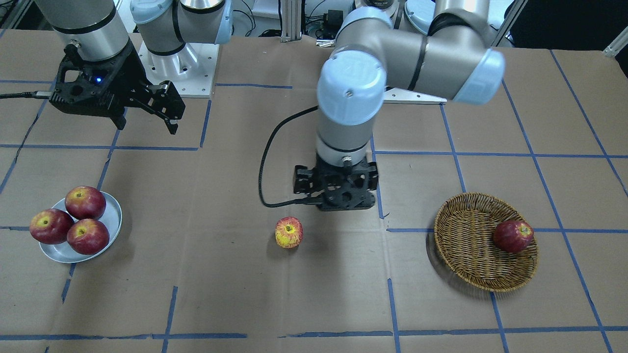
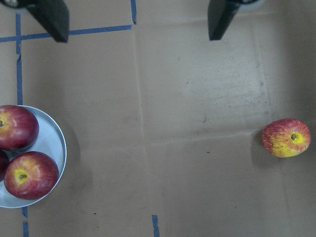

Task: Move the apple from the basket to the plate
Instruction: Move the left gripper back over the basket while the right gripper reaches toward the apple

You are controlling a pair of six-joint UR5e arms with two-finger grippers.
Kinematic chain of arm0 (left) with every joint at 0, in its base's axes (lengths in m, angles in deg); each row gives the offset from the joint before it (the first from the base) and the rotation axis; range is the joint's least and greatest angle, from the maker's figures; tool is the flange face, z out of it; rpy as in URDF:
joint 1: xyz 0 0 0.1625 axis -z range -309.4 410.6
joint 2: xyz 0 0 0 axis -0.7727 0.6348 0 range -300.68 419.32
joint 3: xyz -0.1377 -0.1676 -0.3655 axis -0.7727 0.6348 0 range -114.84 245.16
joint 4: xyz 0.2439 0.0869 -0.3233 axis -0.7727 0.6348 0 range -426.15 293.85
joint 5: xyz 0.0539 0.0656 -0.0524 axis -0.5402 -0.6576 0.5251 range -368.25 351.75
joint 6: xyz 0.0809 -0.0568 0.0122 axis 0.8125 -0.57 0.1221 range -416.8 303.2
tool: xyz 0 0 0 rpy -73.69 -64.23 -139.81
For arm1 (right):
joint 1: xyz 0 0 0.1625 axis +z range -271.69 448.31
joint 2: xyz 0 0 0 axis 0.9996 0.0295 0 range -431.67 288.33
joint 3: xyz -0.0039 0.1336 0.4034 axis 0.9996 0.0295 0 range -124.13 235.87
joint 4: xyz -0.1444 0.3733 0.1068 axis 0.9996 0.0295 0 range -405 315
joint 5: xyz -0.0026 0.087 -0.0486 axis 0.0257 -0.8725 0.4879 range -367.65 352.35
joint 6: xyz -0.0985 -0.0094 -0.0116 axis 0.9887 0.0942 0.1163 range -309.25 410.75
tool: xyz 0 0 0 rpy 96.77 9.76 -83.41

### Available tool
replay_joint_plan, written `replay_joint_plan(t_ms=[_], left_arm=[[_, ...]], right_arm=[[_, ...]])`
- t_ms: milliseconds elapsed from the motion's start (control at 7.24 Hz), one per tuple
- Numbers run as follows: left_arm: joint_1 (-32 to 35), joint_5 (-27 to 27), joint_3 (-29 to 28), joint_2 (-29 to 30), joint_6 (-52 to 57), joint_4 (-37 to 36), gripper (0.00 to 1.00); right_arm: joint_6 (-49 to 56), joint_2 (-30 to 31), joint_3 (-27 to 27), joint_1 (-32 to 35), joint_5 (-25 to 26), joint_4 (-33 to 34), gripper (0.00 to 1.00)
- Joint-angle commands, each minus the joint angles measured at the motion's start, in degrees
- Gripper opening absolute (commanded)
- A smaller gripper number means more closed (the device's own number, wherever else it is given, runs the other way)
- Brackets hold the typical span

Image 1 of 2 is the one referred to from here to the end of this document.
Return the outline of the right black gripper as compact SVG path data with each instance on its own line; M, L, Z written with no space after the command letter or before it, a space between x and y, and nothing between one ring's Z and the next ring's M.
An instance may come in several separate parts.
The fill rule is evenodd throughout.
M177 134L185 103L174 83L152 84L132 40L113 56L88 62L69 43L60 62L49 103L67 114L109 118L118 130L126 127L126 107L137 107L162 119Z

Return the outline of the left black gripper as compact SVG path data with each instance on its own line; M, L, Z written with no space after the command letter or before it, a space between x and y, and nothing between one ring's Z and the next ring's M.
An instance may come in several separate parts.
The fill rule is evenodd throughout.
M339 167L318 156L316 165L309 169L294 167L292 191L305 194L298 204L315 205L321 211L348 211L370 209L375 204L379 172L375 161L367 158L354 162L341 158Z

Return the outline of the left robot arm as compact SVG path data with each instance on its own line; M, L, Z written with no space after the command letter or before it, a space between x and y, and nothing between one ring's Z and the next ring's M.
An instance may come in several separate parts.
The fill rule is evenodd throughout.
M427 34L395 29L377 7L348 14L316 88L316 165L295 167L294 204L323 211L368 209L378 186L367 160L374 122L387 88L483 105L505 72L491 49L487 0L438 0Z

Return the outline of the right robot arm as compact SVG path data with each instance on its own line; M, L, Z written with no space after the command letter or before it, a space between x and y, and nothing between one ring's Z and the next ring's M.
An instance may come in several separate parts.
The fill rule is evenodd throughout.
M127 107L159 117L176 134L185 103L175 81L200 70L193 43L228 43L230 0L132 0L133 22L148 51L153 83L112 0L38 0L44 18L63 41L64 57L45 98L67 114L109 118L126 125Z

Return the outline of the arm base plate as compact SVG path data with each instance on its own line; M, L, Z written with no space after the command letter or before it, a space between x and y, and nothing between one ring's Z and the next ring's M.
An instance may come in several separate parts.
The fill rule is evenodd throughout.
M182 98L211 98L220 45L187 43L176 54L159 56L143 43L139 58L152 83L174 83Z
M384 103L410 103L421 105L438 105L448 102L445 98L405 90L402 88L389 88L384 92Z

